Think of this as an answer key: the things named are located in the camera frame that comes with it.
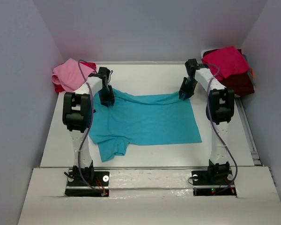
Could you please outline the turquoise t shirt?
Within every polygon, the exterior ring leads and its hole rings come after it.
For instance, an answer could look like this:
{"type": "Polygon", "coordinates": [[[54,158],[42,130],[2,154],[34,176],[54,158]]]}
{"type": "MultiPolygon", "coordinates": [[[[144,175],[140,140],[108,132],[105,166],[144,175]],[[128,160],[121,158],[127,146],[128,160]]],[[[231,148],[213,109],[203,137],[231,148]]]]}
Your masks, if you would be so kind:
{"type": "Polygon", "coordinates": [[[101,105],[94,96],[89,136],[98,145],[102,162],[123,156],[129,144],[200,143],[201,136],[190,100],[171,94],[134,96],[114,90],[115,103],[101,105]]]}

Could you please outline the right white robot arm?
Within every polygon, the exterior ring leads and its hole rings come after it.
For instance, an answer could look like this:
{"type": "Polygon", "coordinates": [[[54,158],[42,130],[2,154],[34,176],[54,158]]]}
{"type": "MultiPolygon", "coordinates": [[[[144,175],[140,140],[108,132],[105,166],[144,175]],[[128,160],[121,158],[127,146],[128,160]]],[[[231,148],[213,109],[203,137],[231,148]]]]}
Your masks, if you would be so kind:
{"type": "Polygon", "coordinates": [[[192,183],[197,186],[220,185],[231,175],[227,150],[227,133],[229,123],[234,115],[235,93],[222,85],[211,73],[211,68],[219,72],[217,66],[199,64],[196,59],[185,62],[188,76],[183,79],[179,98],[186,100],[194,95],[199,83],[207,93],[206,117],[212,127],[211,155],[206,170],[192,173],[192,183]]]}

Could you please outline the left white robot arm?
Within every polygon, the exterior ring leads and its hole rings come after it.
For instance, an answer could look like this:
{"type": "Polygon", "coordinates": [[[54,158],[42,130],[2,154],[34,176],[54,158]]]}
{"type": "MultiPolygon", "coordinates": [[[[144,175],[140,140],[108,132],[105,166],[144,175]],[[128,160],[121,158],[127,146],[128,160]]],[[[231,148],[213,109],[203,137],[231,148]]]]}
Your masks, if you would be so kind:
{"type": "Polygon", "coordinates": [[[94,113],[94,96],[91,85],[85,78],[85,83],[80,88],[64,94],[62,122],[70,133],[74,150],[72,173],[66,173],[66,176],[82,181],[87,186],[91,185],[95,176],[88,142],[94,113]]]}

